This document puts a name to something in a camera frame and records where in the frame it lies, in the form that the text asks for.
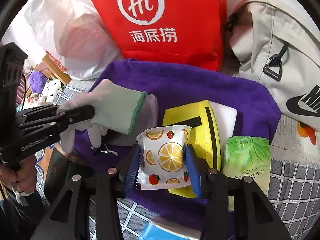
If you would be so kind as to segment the person's left hand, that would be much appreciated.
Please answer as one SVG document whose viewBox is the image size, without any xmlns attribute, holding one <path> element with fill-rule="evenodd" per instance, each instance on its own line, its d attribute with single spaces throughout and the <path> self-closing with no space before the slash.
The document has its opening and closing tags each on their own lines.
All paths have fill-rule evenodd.
<svg viewBox="0 0 320 240">
<path fill-rule="evenodd" d="M 21 168 L 15 172 L 7 166 L 1 165 L 1 182 L 12 190 L 12 183 L 16 182 L 19 192 L 32 193 L 36 188 L 36 157 L 31 155 L 20 162 Z"/>
</svg>

